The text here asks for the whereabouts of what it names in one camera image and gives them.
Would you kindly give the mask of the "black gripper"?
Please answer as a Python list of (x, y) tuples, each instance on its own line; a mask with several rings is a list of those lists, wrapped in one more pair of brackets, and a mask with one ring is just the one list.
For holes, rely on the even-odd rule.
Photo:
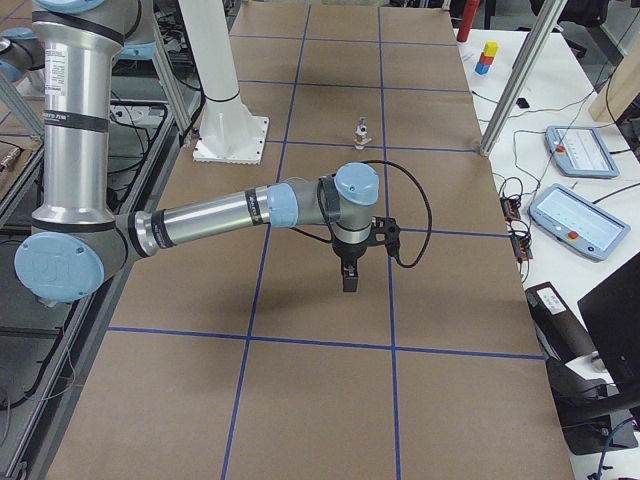
[(363, 242), (350, 244), (334, 237), (332, 249), (341, 260), (342, 285), (344, 292), (356, 292), (358, 289), (359, 274), (357, 269), (358, 260), (365, 255), (367, 249), (372, 244), (365, 240)]

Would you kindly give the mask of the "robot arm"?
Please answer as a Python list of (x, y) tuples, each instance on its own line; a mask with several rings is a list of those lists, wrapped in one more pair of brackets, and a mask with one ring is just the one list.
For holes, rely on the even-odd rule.
[(112, 68), (125, 48), (150, 38), (153, 5), (37, 1), (32, 21), (45, 49), (43, 193), (13, 263), (35, 296), (71, 303), (162, 249), (253, 226), (311, 224), (334, 232), (342, 287), (356, 290), (380, 189), (368, 163), (168, 209), (145, 197), (116, 213), (107, 203)]

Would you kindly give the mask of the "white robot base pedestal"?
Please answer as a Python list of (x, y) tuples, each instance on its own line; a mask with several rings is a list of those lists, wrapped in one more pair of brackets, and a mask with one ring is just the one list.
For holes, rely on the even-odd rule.
[(242, 101), (223, 3), (186, 0), (179, 7), (205, 98), (194, 159), (260, 163), (269, 119)]

